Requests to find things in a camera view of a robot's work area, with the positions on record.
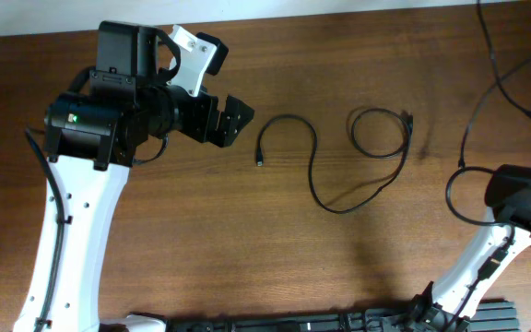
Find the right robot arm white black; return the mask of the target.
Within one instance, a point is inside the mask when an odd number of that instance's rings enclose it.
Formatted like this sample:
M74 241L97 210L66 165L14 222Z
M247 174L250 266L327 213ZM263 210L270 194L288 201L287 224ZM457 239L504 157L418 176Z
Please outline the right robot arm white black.
M485 219L470 219L452 203L454 180L466 172L490 175L484 202ZM531 165L503 164L496 170L468 166L458 170L445 189L447 207L478 232L455 265L414 298L407 313L408 331L467 331L484 295L512 261L531 247Z

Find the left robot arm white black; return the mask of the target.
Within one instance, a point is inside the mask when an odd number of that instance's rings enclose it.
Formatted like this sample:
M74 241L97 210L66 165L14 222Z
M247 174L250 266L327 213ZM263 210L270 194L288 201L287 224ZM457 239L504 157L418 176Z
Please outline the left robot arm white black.
M203 86L228 47L203 32L103 21L95 65L48 107L33 150L46 177L41 236L17 331L164 331L158 314L101 320L100 275L112 216L137 148L178 131L230 146L254 118L243 101Z

